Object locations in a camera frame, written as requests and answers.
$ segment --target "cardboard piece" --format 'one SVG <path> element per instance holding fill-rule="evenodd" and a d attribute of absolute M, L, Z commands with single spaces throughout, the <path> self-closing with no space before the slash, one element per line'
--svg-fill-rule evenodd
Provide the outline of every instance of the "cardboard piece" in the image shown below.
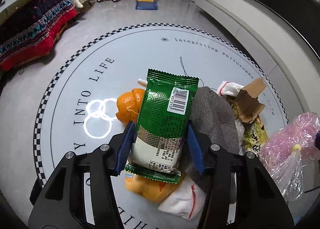
<path fill-rule="evenodd" d="M 265 87 L 262 78 L 258 78 L 240 90 L 232 107 L 242 122 L 252 123 L 264 109 L 265 105 L 259 103 L 258 95 Z"/>

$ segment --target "glowing ring light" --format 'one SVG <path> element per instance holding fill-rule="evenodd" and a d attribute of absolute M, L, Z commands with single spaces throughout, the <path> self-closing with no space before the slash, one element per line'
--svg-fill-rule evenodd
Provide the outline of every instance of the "glowing ring light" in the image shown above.
<path fill-rule="evenodd" d="M 110 98 L 110 99 L 104 99 L 103 101 L 101 100 L 92 100 L 91 102 L 89 102 L 86 106 L 86 111 L 88 113 L 88 116 L 84 119 L 84 123 L 83 123 L 83 128 L 84 128 L 84 132 L 90 137 L 90 138 L 93 138 L 93 139 L 103 139 L 105 138 L 106 136 L 108 136 L 108 134 L 110 133 L 111 131 L 111 127 L 112 127 L 112 121 L 116 119 L 116 117 L 113 117 L 113 118 L 110 118 L 108 115 L 106 115 L 106 102 L 108 101 L 113 101 L 113 102 L 117 102 L 117 99 L 115 98 Z M 99 107 L 98 107 L 98 110 L 95 111 L 95 112 L 91 112 L 90 108 L 93 104 L 95 103 L 100 103 L 99 104 Z M 93 136 L 91 135 L 89 132 L 88 132 L 88 129 L 87 129 L 87 121 L 90 119 L 90 118 L 95 118 L 95 119 L 98 119 L 98 118 L 102 118 L 103 120 L 109 122 L 109 129 L 107 130 L 107 132 L 100 136 L 100 137 L 96 137 L 96 136 Z"/>

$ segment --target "round rug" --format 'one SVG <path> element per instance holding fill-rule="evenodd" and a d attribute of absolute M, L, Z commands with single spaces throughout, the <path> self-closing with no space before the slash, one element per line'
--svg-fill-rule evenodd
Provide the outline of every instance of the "round rug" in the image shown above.
<path fill-rule="evenodd" d="M 199 77 L 200 87 L 212 89 L 222 81 L 247 85 L 262 77 L 267 87 L 259 95 L 259 101 L 266 105 L 260 117 L 268 135 L 288 123 L 281 100 L 260 67 L 231 44 L 179 25 L 121 28 L 77 51 L 46 89 L 36 116 L 33 144 L 42 185 L 66 152 L 92 152 L 108 143 L 114 134 L 123 132 L 124 125 L 115 117 L 116 98 L 138 88 L 137 80 L 146 79 L 148 68 Z M 102 101 L 103 112 L 95 114 Z M 84 179 L 87 220 L 93 223 L 89 174 Z M 187 229 L 198 223 L 199 217 L 187 221 L 160 212 L 157 204 L 127 191 L 123 172 L 112 177 L 112 183 L 122 221 L 128 228 L 146 224 L 144 229 Z"/>

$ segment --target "gray sponge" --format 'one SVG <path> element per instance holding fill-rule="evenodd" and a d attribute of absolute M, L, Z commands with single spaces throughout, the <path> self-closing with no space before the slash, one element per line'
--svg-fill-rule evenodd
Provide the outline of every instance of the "gray sponge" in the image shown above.
<path fill-rule="evenodd" d="M 207 134 L 230 153 L 239 154 L 238 133 L 235 116 L 230 105 L 209 87 L 198 88 L 192 102 L 190 119 L 198 132 Z M 202 176 L 193 166 L 188 145 L 182 149 L 179 169 L 184 171 L 205 192 L 209 191 L 209 178 Z M 230 202 L 236 202 L 236 184 L 231 174 Z"/>

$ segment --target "orange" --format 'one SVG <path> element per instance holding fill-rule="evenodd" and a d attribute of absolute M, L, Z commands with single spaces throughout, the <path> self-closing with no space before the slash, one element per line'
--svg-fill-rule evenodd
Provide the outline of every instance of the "orange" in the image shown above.
<path fill-rule="evenodd" d="M 137 122 L 138 114 L 141 110 L 145 90 L 140 88 L 132 89 L 119 96 L 117 99 L 118 113 L 116 117 L 122 123 L 127 124 L 129 121 Z"/>

